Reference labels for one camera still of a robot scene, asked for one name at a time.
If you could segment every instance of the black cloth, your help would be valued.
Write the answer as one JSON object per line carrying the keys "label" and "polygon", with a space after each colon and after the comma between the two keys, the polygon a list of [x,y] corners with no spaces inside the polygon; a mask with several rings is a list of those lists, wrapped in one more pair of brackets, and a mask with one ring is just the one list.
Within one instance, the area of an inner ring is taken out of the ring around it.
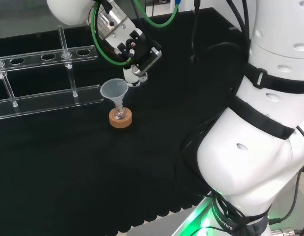
{"label": "black cloth", "polygon": [[[175,184],[173,164],[187,132],[227,104],[242,79],[242,58],[236,48],[222,46],[198,53],[199,63],[191,64],[192,27],[185,26],[192,23],[191,12],[179,13],[168,28],[150,30],[163,56],[149,70],[148,83],[130,88],[124,98],[133,113],[129,128],[109,125],[113,103],[106,100],[0,120],[1,236],[114,236],[201,200]],[[199,50],[224,41],[240,44],[230,26],[214,10],[201,11]],[[89,28],[65,33],[69,47],[93,44]],[[1,56],[56,48],[57,31],[0,39]],[[78,87],[122,78],[122,69],[101,56],[74,64],[74,72]],[[70,86],[63,65],[8,77],[16,96]],[[1,81],[0,98],[6,98]],[[185,170],[179,175],[195,183]]]}

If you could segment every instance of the rack hole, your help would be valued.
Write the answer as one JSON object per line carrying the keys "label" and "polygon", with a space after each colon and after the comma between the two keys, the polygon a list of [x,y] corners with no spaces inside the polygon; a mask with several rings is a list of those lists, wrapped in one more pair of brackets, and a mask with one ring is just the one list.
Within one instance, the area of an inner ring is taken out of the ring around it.
{"label": "rack hole", "polygon": [[42,59],[43,60],[53,60],[53,59],[55,59],[55,54],[45,54],[45,55],[42,55]]}
{"label": "rack hole", "polygon": [[89,55],[91,53],[91,51],[89,49],[84,49],[84,50],[78,50],[77,54],[81,57],[85,57],[87,55]]}
{"label": "rack hole", "polygon": [[24,58],[14,58],[10,60],[12,65],[21,65],[24,62]]}

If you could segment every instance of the black strap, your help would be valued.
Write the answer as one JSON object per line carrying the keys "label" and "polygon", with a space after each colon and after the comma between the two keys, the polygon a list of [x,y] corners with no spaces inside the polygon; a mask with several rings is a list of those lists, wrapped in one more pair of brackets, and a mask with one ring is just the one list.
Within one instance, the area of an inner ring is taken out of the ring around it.
{"label": "black strap", "polygon": [[294,132],[294,129],[268,118],[235,95],[230,96],[228,106],[249,124],[279,139],[287,140]]}
{"label": "black strap", "polygon": [[[260,74],[263,73],[260,83],[258,83]],[[269,75],[268,72],[261,68],[246,63],[244,74],[251,81],[253,86],[258,89],[267,88],[275,91],[304,94],[304,81],[288,80],[280,77]]]}

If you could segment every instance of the green cable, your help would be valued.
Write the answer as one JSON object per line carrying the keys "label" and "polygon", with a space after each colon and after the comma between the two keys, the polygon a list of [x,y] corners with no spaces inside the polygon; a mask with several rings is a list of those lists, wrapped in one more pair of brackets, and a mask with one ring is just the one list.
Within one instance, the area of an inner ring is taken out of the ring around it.
{"label": "green cable", "polygon": [[178,11],[178,7],[179,7],[179,5],[176,4],[175,9],[174,9],[174,11],[173,11],[173,13],[172,13],[172,15],[171,15],[171,17],[170,17],[170,19],[169,19],[168,21],[166,21],[166,22],[163,23],[163,24],[156,24],[156,23],[154,23],[154,22],[147,16],[147,14],[145,13],[145,11],[144,11],[143,7],[141,6],[141,4],[139,3],[139,1],[138,1],[138,0],[134,0],[134,2],[135,2],[135,4],[136,4],[137,8],[139,9],[139,11],[140,11],[140,12],[142,13],[142,15],[144,16],[145,20],[146,20],[151,26],[156,27],[156,28],[163,28],[163,27],[168,26],[168,25],[172,22],[173,18],[175,17],[175,15],[176,15],[176,13],[177,13],[177,11]]}
{"label": "green cable", "polygon": [[92,12],[92,17],[91,17],[91,31],[92,31],[92,36],[93,36],[93,40],[94,40],[94,43],[98,49],[98,51],[101,53],[101,55],[103,56],[103,58],[105,58],[107,61],[109,61],[110,63],[114,64],[114,65],[121,65],[121,66],[124,66],[124,65],[127,65],[132,59],[129,58],[127,61],[125,62],[116,62],[116,61],[113,61],[112,59],[110,59],[105,53],[104,51],[102,50],[102,48],[99,46],[99,43],[97,42],[97,38],[96,38],[96,34],[95,34],[95,13],[96,13],[96,8],[98,7],[98,3],[96,2],[94,4],[94,7],[93,7],[93,12]]}

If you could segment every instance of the wooden base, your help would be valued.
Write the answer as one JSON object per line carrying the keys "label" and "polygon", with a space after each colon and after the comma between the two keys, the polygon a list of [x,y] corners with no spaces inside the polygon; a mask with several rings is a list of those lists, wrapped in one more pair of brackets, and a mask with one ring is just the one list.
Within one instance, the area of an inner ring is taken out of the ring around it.
{"label": "wooden base", "polygon": [[114,109],[112,109],[111,112],[109,112],[109,123],[113,127],[118,128],[118,129],[123,129],[123,128],[128,127],[132,123],[132,112],[126,107],[125,107],[125,109],[128,112],[128,115],[125,119],[116,119],[112,113]]}

